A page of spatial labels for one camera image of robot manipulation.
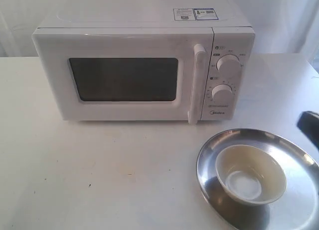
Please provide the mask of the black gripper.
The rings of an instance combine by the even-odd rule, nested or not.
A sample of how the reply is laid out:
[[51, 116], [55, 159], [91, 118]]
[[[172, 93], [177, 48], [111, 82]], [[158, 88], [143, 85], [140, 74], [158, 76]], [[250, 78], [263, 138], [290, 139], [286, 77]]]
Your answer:
[[319, 114], [312, 111], [302, 112], [297, 127], [319, 149]]

